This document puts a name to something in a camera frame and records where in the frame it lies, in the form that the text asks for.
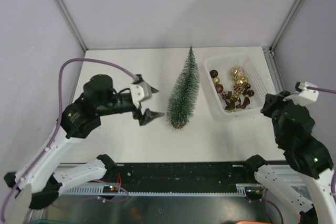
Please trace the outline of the small green bottlebrush christmas tree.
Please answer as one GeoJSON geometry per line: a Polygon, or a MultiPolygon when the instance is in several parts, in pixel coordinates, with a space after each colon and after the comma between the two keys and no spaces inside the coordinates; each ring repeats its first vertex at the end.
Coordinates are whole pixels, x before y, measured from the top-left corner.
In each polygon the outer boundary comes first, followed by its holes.
{"type": "Polygon", "coordinates": [[[200,88],[200,71],[192,47],[168,100],[166,118],[169,125],[181,130],[194,115],[200,88]]]}

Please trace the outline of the white perforated plastic basket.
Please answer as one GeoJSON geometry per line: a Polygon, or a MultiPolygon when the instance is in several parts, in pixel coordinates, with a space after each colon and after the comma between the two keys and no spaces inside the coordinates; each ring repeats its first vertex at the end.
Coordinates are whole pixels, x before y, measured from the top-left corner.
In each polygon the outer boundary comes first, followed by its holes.
{"type": "Polygon", "coordinates": [[[204,61],[207,77],[225,116],[259,112],[268,93],[252,57],[248,54],[222,54],[204,61]]]}

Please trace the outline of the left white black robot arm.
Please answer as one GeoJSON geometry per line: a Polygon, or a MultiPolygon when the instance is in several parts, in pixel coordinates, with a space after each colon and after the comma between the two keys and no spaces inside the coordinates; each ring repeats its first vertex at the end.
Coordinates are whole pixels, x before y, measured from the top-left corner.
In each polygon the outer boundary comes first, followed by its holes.
{"type": "Polygon", "coordinates": [[[109,75],[93,76],[83,86],[80,97],[64,109],[60,128],[41,148],[41,153],[26,168],[8,172],[4,181],[18,192],[30,185],[32,196],[28,207],[33,210],[50,206],[64,192],[86,182],[112,181],[117,174],[117,165],[107,154],[98,155],[93,161],[63,172],[56,171],[56,168],[64,157],[73,154],[75,147],[101,125],[102,116],[130,112],[140,126],[162,117],[162,112],[141,111],[141,102],[152,98],[157,92],[158,89],[145,82],[140,74],[128,88],[119,92],[114,89],[109,75]]]}

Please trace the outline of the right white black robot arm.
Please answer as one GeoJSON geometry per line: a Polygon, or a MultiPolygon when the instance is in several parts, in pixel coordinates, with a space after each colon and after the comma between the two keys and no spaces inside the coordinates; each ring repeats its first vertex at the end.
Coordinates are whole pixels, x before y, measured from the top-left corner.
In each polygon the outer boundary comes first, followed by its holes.
{"type": "Polygon", "coordinates": [[[258,181],[272,192],[299,223],[335,223],[335,168],[328,149],[312,136],[315,125],[303,99],[317,100],[317,93],[301,91],[291,94],[267,94],[261,113],[272,121],[275,142],[283,150],[291,169],[304,182],[310,200],[280,179],[260,155],[245,161],[243,179],[258,181]]]}

